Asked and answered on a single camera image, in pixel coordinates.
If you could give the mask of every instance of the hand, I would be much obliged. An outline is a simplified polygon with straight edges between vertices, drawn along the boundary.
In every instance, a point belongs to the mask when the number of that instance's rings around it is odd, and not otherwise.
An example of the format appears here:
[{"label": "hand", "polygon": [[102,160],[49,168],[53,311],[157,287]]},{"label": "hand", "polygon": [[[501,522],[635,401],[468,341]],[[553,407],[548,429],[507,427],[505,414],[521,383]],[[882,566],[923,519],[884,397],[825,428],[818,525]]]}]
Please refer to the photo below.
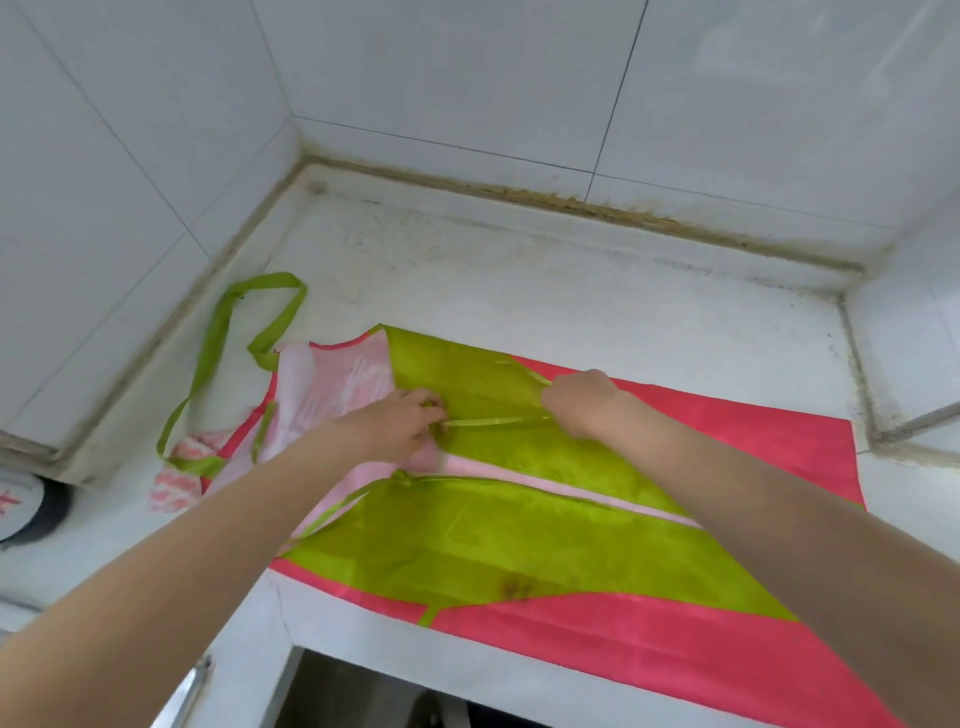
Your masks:
[{"label": "hand", "polygon": [[622,394],[598,369],[558,376],[543,390],[540,402],[564,431],[579,439],[599,438],[605,410]]},{"label": "hand", "polygon": [[446,419],[440,398],[428,389],[396,390],[334,421],[347,428],[361,462],[398,463],[430,437],[427,426]]}]

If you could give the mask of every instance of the person's left hand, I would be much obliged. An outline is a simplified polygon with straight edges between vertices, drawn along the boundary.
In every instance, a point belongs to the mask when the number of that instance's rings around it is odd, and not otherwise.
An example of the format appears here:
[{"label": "person's left hand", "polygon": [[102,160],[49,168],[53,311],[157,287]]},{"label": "person's left hand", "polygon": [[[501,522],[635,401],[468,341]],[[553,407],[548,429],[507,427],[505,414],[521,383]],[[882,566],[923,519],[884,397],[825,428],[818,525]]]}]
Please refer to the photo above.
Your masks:
[{"label": "person's left hand", "polygon": [[446,419],[441,399],[428,389],[396,390],[334,421],[347,428],[363,462],[398,463],[430,437],[427,427]]}]

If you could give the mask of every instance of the forearm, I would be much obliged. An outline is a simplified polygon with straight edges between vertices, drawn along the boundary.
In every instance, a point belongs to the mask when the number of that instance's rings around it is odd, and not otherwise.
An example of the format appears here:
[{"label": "forearm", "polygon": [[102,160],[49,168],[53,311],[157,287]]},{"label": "forearm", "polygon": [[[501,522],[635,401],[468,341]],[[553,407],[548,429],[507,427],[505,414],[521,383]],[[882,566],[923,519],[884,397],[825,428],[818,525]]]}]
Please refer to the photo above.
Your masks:
[{"label": "forearm", "polygon": [[358,462],[349,433],[325,425],[101,569],[0,651],[4,722],[149,726],[297,524]]},{"label": "forearm", "polygon": [[911,724],[960,710],[957,564],[628,395],[599,429]]}]

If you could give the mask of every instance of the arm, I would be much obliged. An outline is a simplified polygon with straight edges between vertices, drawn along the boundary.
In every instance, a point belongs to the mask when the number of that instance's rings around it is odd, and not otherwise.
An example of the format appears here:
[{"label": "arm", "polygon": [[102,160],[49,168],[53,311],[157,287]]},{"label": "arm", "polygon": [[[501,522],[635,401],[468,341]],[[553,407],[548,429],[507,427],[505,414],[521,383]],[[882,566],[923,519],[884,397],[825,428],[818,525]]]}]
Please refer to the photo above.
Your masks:
[{"label": "arm", "polygon": [[149,726],[294,528],[354,466],[406,459],[425,390],[321,425],[54,604],[0,650],[5,725]]},{"label": "arm", "polygon": [[543,405],[654,480],[910,725],[960,716],[960,566],[852,503],[616,389],[561,376]]}]

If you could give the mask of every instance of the person's right hand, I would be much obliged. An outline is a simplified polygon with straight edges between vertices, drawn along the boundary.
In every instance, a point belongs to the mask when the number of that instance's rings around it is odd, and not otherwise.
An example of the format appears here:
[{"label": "person's right hand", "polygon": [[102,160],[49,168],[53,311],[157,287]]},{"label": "person's right hand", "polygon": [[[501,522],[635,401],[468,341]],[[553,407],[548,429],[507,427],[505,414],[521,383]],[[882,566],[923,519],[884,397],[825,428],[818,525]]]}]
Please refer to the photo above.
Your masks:
[{"label": "person's right hand", "polygon": [[598,369],[558,376],[543,390],[540,402],[564,431],[579,439],[595,440],[605,410],[623,393]]}]

